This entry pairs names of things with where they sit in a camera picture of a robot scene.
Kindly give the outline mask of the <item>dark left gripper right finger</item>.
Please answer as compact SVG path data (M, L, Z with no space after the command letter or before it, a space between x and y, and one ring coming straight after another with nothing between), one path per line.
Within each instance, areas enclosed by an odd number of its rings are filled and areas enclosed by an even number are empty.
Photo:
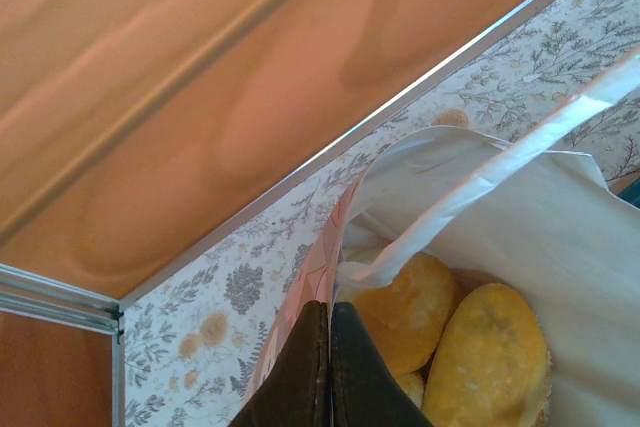
M333 307L331 394L336 426L414 426L430 422L391 376L355 307Z

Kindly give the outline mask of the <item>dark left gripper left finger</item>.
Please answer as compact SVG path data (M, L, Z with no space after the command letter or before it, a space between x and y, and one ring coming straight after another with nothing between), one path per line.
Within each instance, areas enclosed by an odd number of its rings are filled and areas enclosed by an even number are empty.
M325 303L306 303L273 370L234 418L236 426L328 426L329 338Z

